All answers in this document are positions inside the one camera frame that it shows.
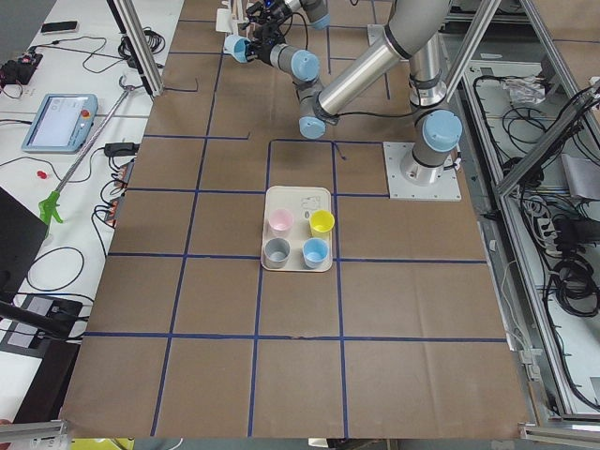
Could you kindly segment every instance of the plastic cup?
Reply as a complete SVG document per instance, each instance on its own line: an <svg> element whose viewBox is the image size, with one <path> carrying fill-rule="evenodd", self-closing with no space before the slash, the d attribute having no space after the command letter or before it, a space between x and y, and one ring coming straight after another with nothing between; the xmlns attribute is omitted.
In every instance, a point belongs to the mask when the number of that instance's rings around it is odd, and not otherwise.
<svg viewBox="0 0 600 450"><path fill-rule="evenodd" d="M309 222L312 237L324 239L329 237L329 233L333 230L336 223L336 218L329 211L320 209L312 213Z"/></svg>
<svg viewBox="0 0 600 450"><path fill-rule="evenodd" d="M329 255L329 246L319 237L308 239L302 246L302 256L304 264L310 269L316 269Z"/></svg>
<svg viewBox="0 0 600 450"><path fill-rule="evenodd" d="M267 221L273 235L287 236L293 226L293 214L287 209L279 208L271 213Z"/></svg>
<svg viewBox="0 0 600 450"><path fill-rule="evenodd" d="M270 269L282 268L290 257L290 243L282 237L271 239L264 245L264 263Z"/></svg>

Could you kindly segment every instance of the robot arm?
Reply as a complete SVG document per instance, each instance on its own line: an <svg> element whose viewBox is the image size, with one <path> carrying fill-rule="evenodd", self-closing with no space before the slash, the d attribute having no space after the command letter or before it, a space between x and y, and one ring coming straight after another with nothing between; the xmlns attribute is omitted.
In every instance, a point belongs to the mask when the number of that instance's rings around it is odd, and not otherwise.
<svg viewBox="0 0 600 450"><path fill-rule="evenodd" d="M342 108L402 58L412 59L436 36L450 3L447 0L397 0L382 37L315 99L316 116L333 122Z"/></svg>
<svg viewBox="0 0 600 450"><path fill-rule="evenodd" d="M416 185L433 184L462 134L458 118L443 107L446 87L438 54L437 32L452 1L395 0L382 36L326 87L319 80L316 56L288 46L279 29L300 8L313 26L325 27L329 15L323 0L263 1L264 6L257 3L247 10L249 22L259 25L254 39L229 36L225 46L240 62L258 58L292 75L300 101L300 132L308 139L321 138L326 124L335 125L339 112L402 58L410 61L417 136L401 168Z"/></svg>
<svg viewBox="0 0 600 450"><path fill-rule="evenodd" d="M319 76L319 58L307 50L286 44L281 25L300 9L303 9L310 26L323 29L329 24L329 12L323 0L264 0L258 1L246 11L248 22L257 26L253 39L227 36L225 49L238 62L248 63L260 59L265 64L289 73L299 82L314 80Z"/></svg>

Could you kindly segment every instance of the metal mounting plate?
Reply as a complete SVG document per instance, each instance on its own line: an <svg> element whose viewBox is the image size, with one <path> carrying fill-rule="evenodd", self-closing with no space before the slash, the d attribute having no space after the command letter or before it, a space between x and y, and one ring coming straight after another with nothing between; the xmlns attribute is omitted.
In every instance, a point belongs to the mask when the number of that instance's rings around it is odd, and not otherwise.
<svg viewBox="0 0 600 450"><path fill-rule="evenodd" d="M367 25L368 45L373 45L383 34L383 25Z"/></svg>
<svg viewBox="0 0 600 450"><path fill-rule="evenodd" d="M438 182L430 187L420 187L408 181L400 172L400 161L413 149L413 142L384 142L385 172L392 200L427 200L432 202L460 202L460 188L454 170L444 171ZM446 166L452 164L448 157Z"/></svg>

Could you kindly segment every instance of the tray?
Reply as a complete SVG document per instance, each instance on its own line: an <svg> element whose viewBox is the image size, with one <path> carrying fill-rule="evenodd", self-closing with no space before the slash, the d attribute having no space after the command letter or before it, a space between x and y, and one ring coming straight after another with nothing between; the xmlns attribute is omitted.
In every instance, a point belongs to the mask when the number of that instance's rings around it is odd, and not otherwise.
<svg viewBox="0 0 600 450"><path fill-rule="evenodd" d="M264 263L264 245L274 236L269 230L267 220L272 211L285 208L293 214L293 227L285 237L290 242L290 257L285 266L280 269L267 267ZM266 191L264 199L264 217L262 222L261 264L266 270L274 272L325 272L333 264L333 249L331 233L323 239L329 245L327 259L316 269L310 269L304 264L302 246L312 237L308 219L315 211L323 209L331 212L331 193L324 187L286 187L273 186Z"/></svg>

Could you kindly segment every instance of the blue tape grid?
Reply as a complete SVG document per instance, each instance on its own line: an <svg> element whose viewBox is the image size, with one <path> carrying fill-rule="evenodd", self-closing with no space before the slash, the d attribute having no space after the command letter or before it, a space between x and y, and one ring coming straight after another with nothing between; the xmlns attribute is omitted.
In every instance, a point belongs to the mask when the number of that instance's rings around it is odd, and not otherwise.
<svg viewBox="0 0 600 450"><path fill-rule="evenodd" d="M373 19L375 23L377 18L375 15L375 1L381 0L370 0L373 9ZM215 21L204 21L204 20L180 20L179 22L193 22L193 23L214 23ZM364 28L359 26L342 26L332 25L331 28ZM331 45L329 28L326 30L327 35L327 63L328 70L331 73L331 60L332 59L346 59L346 58L332 58L331 57ZM261 317L261 300L263 293L263 268L259 265L259 276L258 276L258 288L256 295L256 312L255 312L255 323L254 323L254 334L253 335L220 335L220 334L185 334L185 333L174 333L175 319L177 315L177 307L179 303L180 293L183 284L183 278L185 274L187 260L190 258L212 258L212 259L232 259L232 260L254 260L258 261L260 257L255 255L205 255L205 254L191 254L189 253L189 244L191 241L191 234L193 230L193 220L196 214L196 208L199 203L199 196L201 193L213 193L213 194L235 194L235 195L263 195L269 188L270 181L270 169L271 169L271 156L272 156L272 144L275 142L310 142L297 139L277 139L269 143L269 149L266 161L266 179L264 191L254 190L215 190L215 189L201 189L201 181L203 175L204 158L206 155L206 147L211 140L231 140L231 141L247 141L249 135L246 137L231 137L231 136L209 136L210 128L213 121L213 113L216 102L216 92L218 89L218 83L220 79L222 63L224 54L222 52L170 52L173 54L213 54L219 55L217 77L215 80L215 87L211 102L210 114L208 124L206 127L206 133L204 135L193 135L193 136L182 136L182 135L157 135L157 134L145 134L146 138L159 138L159 139L191 139L191 140L202 140L202 159L200 168L198 171L196 187L194 189L170 189L170 188L153 188L153 187L133 187L129 190L138 191L162 191L162 192L191 192L194 193L194 203L190 214L189 224L187 228L187 238L184 253L126 253L126 252L110 252L111 256L127 256L127 257L159 257L159 258L181 258L182 264L180 268L179 279L177 282L177 289L175 293L174 304L172 308L172 318L168 333L118 333L118 332L86 332L86 336L90 337L120 337L120 338L166 338L167 346L165 349L165 355L162 365L162 372L160 378L160 385L157 393L157 402L155 407L155 413L152 423L151 436L154 436L157 431L158 418L160 414L160 406L162 403L162 396L164 393L164 385L169 366L169 357L171 351L171 344L174 338L187 338L187 339L248 339L253 341L252 350L252 369L251 369L251 381L250 381L250 398L249 398L249 409L248 409L248 426L247 435L252 436L254 426L254 403L256 396L256 382L257 382L257 361L259 342L261 340L317 340L317 341L338 341L340 348L340 379L342 387L342 417L343 417L343 429L344 437L350 437L349 423L348 423L348 399L347 399L347 385L346 385L346 363L345 363L345 342L348 341L369 341L369 342L473 342L473 343L505 343L505 338L485 338L485 337L356 337L356 336L345 336L344 334L344 320L343 320L343 300L342 300L342 279L341 279L341 263L450 263L450 264L486 264L486 261L479 260L406 260L406 259L360 259L360 258L343 258L341 256L341 247L339 242L340 228L337 225L335 246L337 256L334 258L336 262L337 271L337 308L338 308L338 320L339 320L339 335L338 336L321 336L321 337L292 337L292 336L273 336L273 335L261 335L260 334L260 317ZM389 82L387 75L385 75L385 86L387 91L387 98L390 99ZM338 215L338 198L340 197L363 197L363 198L387 198L387 194L373 194L373 193L340 193L338 192L338 177L337 177L337 151L336 143L350 143L350 144L381 144L380 142L360 142L360 141L317 141L322 143L331 144L332 153L332 164L333 164L333 209Z"/></svg>

